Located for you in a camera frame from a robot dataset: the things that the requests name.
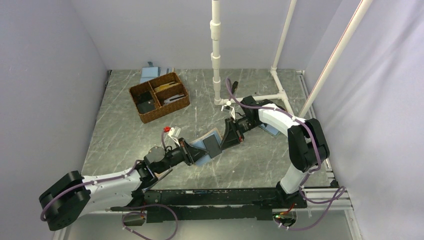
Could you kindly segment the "tan blue card holder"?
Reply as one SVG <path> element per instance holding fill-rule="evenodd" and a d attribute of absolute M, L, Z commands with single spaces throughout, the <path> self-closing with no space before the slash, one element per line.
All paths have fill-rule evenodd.
<path fill-rule="evenodd" d="M 199 137 L 198 139 L 192 141 L 190 143 L 191 146 L 204 149 L 208 152 L 205 156 L 200 158 L 200 160 L 196 161 L 194 164 L 197 167 L 200 167 L 220 155 L 223 152 L 220 148 L 221 142 L 222 136 L 216 127 L 207 132 L 202 137 Z"/>

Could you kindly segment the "black credit card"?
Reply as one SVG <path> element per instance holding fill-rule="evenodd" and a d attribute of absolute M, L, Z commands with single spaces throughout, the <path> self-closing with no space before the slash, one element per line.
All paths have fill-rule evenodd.
<path fill-rule="evenodd" d="M 215 134 L 210 135 L 202 140 L 208 155 L 211 159 L 220 155 L 223 151 L 220 148 L 219 139 Z"/>

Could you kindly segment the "silver grey vip card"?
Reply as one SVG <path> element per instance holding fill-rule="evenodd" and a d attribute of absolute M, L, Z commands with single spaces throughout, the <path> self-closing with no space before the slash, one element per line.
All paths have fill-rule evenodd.
<path fill-rule="evenodd" d="M 164 105 L 168 105 L 168 104 L 173 103 L 173 102 L 175 102 L 179 99 L 182 99 L 184 97 L 185 97 L 184 94 L 178 94 L 178 95 L 171 96 L 171 97 L 164 100 Z"/>

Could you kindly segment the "gold credit card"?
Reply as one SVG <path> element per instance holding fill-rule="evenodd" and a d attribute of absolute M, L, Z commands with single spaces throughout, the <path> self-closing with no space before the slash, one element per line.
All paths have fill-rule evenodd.
<path fill-rule="evenodd" d="M 161 91 L 166 90 L 166 89 L 168 89 L 168 88 L 170 88 L 170 87 L 172 87 L 172 86 L 175 86 L 175 85 L 177 85 L 177 84 L 178 84 L 178 83 L 177 83 L 176 81 L 168 82 L 168 83 L 162 84 L 162 85 L 160 85 L 160 86 L 158 86 L 158 87 L 154 88 L 154 92 L 155 92 L 155 93 L 161 92 Z"/>

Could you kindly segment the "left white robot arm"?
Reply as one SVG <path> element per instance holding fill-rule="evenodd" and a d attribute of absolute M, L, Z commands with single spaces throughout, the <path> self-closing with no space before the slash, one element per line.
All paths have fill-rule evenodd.
<path fill-rule="evenodd" d="M 51 231 L 63 229 L 79 217 L 106 209 L 137 210 L 144 203 L 145 192 L 150 190 L 173 167 L 188 166 L 210 155 L 212 149 L 193 146 L 180 138 L 175 147 L 152 147 L 141 160 L 124 171 L 83 176 L 79 171 L 64 175 L 40 197 L 40 219 Z"/>

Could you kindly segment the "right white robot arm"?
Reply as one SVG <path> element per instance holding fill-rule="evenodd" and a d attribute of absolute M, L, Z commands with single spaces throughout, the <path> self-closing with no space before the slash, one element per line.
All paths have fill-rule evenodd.
<path fill-rule="evenodd" d="M 225 119 L 220 149 L 240 144 L 245 139 L 244 133 L 260 125 L 271 126 L 284 134 L 288 140 L 290 166 L 276 185 L 275 200 L 280 207 L 287 208 L 295 201 L 306 176 L 330 156 L 321 124 L 315 118 L 295 117 L 268 99 L 256 101 L 247 96 L 240 106 L 244 112 L 242 118 Z"/>

